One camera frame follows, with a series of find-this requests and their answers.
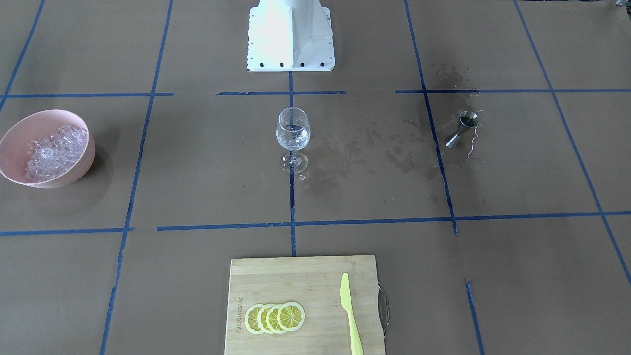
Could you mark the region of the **steel double jigger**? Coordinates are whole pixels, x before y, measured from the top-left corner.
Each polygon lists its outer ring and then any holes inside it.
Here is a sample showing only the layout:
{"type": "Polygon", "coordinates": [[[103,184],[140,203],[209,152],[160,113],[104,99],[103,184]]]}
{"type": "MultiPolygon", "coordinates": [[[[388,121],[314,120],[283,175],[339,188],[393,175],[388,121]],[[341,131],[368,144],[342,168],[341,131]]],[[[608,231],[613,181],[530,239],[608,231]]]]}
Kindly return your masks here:
{"type": "Polygon", "coordinates": [[[464,133],[478,127],[480,121],[479,114],[475,111],[463,111],[459,114],[459,126],[456,132],[446,141],[445,146],[448,149],[455,149],[464,133]]]}

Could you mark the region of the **clear wine glass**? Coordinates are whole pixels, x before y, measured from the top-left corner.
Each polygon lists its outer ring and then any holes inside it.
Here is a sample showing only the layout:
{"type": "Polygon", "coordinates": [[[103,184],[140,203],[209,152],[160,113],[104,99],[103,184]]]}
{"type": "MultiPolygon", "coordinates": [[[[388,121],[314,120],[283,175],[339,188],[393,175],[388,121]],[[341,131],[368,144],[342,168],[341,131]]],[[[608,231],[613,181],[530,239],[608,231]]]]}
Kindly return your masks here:
{"type": "Polygon", "coordinates": [[[287,173],[300,174],[308,166],[308,159],[302,152],[311,138],[308,116],[298,107],[289,107],[278,114],[276,139],[285,150],[281,156],[281,167],[287,173]]]}

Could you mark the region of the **pile of clear ice cubes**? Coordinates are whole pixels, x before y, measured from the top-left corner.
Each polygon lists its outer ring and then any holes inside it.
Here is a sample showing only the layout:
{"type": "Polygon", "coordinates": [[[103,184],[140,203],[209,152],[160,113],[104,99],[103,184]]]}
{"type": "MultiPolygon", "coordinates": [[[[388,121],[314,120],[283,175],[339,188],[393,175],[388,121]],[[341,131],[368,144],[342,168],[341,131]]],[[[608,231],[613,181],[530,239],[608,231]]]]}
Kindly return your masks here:
{"type": "Polygon", "coordinates": [[[85,128],[66,124],[54,133],[27,144],[27,161],[23,177],[31,183],[45,182],[69,171],[87,148],[85,128]]]}

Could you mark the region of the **bamboo cutting board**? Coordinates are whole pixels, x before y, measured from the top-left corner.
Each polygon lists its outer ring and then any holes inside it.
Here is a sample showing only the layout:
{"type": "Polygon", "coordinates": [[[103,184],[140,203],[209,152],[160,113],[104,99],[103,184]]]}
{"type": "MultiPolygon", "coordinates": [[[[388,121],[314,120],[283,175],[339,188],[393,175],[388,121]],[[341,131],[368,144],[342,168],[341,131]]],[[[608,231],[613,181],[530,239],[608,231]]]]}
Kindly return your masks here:
{"type": "Polygon", "coordinates": [[[347,313],[340,305],[341,274],[347,273],[365,355],[384,355],[376,258],[372,255],[244,258],[231,261],[226,355],[350,355],[347,313]],[[302,328],[255,335],[245,327],[255,304],[297,302],[306,312],[302,328]]]}

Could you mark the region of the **yellow plastic knife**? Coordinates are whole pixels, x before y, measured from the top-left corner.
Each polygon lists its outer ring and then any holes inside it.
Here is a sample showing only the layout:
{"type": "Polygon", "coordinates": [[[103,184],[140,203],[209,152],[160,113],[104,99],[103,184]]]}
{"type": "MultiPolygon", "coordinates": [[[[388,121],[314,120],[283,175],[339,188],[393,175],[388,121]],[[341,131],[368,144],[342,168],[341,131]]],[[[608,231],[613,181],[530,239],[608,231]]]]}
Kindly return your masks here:
{"type": "Polygon", "coordinates": [[[350,293],[350,281],[347,273],[341,274],[340,280],[340,305],[347,313],[347,321],[349,325],[349,340],[352,355],[364,355],[363,345],[361,343],[360,332],[357,327],[354,316],[353,303],[350,293]]]}

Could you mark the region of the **pink bowl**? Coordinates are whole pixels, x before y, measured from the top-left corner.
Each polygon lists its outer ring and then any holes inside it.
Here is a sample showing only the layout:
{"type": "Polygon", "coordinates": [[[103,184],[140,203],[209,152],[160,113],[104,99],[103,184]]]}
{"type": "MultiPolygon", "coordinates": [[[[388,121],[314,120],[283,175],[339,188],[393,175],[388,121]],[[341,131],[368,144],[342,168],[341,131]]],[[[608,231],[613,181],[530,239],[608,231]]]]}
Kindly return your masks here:
{"type": "Polygon", "coordinates": [[[20,185],[41,189],[61,188],[84,176],[92,166],[95,154],[96,148],[92,133],[79,115],[61,109],[40,111],[14,124],[2,137],[1,173],[8,180],[20,185]],[[27,144],[31,140],[38,140],[54,133],[59,127],[66,124],[85,128],[88,131],[87,148],[80,160],[69,171],[57,178],[39,183],[28,182],[24,178],[24,168],[29,160],[27,144]]]}

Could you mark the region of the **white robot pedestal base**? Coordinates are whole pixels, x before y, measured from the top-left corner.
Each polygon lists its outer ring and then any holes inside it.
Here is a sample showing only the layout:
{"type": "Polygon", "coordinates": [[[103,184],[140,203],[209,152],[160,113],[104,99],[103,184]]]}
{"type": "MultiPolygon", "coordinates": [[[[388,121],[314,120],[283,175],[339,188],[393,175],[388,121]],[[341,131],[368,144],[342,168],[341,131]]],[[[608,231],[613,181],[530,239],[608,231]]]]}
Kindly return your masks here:
{"type": "Polygon", "coordinates": [[[261,0],[248,20],[249,72],[334,70],[331,12],[319,0],[261,0]]]}

